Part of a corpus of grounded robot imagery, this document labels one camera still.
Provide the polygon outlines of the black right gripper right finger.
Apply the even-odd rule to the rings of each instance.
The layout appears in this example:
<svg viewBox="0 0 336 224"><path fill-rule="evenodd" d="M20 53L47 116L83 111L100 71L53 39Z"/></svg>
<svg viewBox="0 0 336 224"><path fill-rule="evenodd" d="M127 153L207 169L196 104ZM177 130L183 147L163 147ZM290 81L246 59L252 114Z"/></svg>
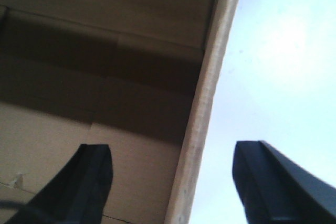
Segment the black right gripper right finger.
<svg viewBox="0 0 336 224"><path fill-rule="evenodd" d="M335 223L335 188L265 141L238 141L232 175L248 223Z"/></svg>

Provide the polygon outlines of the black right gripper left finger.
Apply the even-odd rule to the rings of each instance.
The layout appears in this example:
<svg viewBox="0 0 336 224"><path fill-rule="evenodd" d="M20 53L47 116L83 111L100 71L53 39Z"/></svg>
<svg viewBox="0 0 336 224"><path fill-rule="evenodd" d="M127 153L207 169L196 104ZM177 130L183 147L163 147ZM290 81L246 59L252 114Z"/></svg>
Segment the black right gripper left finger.
<svg viewBox="0 0 336 224"><path fill-rule="evenodd" d="M107 144L81 144L68 163L28 203L4 201L7 223L101 223L113 181Z"/></svg>

